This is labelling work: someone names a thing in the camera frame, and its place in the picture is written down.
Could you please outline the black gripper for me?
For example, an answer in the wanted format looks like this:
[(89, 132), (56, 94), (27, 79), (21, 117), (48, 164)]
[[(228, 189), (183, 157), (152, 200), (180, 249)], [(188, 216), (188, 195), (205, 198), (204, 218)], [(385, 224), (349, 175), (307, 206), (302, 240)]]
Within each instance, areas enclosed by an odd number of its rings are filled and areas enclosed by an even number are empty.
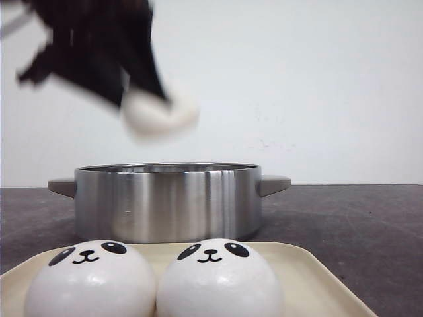
[(24, 1), (51, 31), (44, 48), (18, 72), (39, 85), (50, 75), (121, 107), (122, 71), (136, 85), (167, 101), (153, 56), (153, 11), (148, 1)]

